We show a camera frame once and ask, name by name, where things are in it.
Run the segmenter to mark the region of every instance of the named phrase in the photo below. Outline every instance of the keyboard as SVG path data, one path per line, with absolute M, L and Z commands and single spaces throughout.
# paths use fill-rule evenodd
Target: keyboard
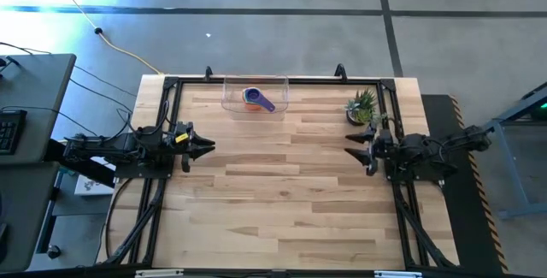
M 0 155 L 14 155 L 25 119 L 25 110 L 0 111 Z

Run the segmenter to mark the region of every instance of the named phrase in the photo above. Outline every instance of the wooden table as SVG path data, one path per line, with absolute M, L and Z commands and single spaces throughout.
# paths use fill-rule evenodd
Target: wooden table
M 135 127 L 155 124 L 163 78 L 143 76 Z M 405 133 L 428 133 L 417 79 L 395 81 Z M 193 121 L 216 150 L 191 163 L 189 174 L 175 162 L 153 266 L 403 269 L 390 183 L 383 170 L 366 176 L 343 150 L 361 146 L 344 138 L 363 130 L 346 122 L 344 105 L 364 88 L 291 86 L 285 119 L 258 122 L 230 118 L 221 107 L 222 85 L 184 85 L 179 121 Z M 134 180 L 115 206 L 111 251 L 135 223 L 142 185 Z M 416 192 L 425 230 L 457 263 L 442 193 L 425 182 Z M 102 249 L 97 261 L 104 259 Z

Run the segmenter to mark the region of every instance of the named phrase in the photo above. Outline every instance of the concrete floor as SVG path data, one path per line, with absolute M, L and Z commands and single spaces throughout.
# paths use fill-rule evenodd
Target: concrete floor
M 78 1 L 85 5 L 150 8 L 381 9 L 380 0 Z M 397 10 L 547 10 L 544 0 L 389 2 L 391 9 Z M 0 0 L 0 6 L 63 4 L 71 3 L 70 0 Z M 220 74 L 330 75 L 336 64 L 342 62 L 352 76 L 394 75 L 382 16 L 94 14 L 90 17 L 115 44 L 169 74 L 202 74 L 209 65 Z M 393 27 L 403 75 L 417 77 L 423 93 L 456 96 L 467 124 L 483 124 L 545 82 L 545 18 L 394 17 Z M 3 11 L 0 7 L 0 39 L 39 50 L 74 53 L 78 56 L 78 65 L 133 93 L 138 90 L 142 74 L 153 74 L 140 62 L 105 45 L 80 14 L 60 14 L 47 9 L 23 13 Z M 18 52 L 2 48 L 0 53 Z M 130 108 L 134 105 L 131 96 L 104 86 L 78 70 L 74 70 L 73 77 Z M 121 125 L 114 104 L 75 85 L 69 86 L 62 111 L 100 134 L 114 133 Z M 59 118 L 54 138 L 78 131 L 71 122 Z M 515 205 L 509 177 L 498 154 L 497 147 L 493 146 L 491 151 L 478 155 L 494 212 Z M 542 195 L 542 192 L 544 194 L 544 190 L 536 189 L 532 193 Z M 88 227 L 82 227 L 82 223 L 87 222 Z M 510 221 L 497 219 L 512 273 L 544 275 L 547 272 L 546 222 L 546 215 Z M 92 236 L 98 240 L 102 225 L 97 222 L 97 216 L 59 223 L 61 230 L 73 225 L 88 230 L 55 237 L 61 247 Z M 96 247 L 82 246 L 81 249 Z M 54 263 L 35 260 L 32 268 L 73 267 L 92 262 L 89 253 L 75 252 L 75 255 L 81 258 L 67 257 Z

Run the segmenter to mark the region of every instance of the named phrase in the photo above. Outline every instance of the transparent bin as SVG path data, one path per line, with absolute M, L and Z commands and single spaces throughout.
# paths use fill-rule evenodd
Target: transparent bin
M 244 90 L 255 87 L 270 101 L 275 110 L 249 106 L 244 101 Z M 281 121 L 289 107 L 289 79 L 287 76 L 227 76 L 222 89 L 222 108 L 233 120 Z

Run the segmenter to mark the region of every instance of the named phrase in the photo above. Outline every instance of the plant pot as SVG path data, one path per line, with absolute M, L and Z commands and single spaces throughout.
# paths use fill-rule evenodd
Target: plant pot
M 358 122 L 353 117 L 351 117 L 351 111 L 349 111 L 349 110 L 346 110 L 345 117 L 346 117 L 346 119 L 348 119 L 348 123 L 353 125 L 353 126 L 363 126 L 363 125 L 365 125 L 364 123 Z

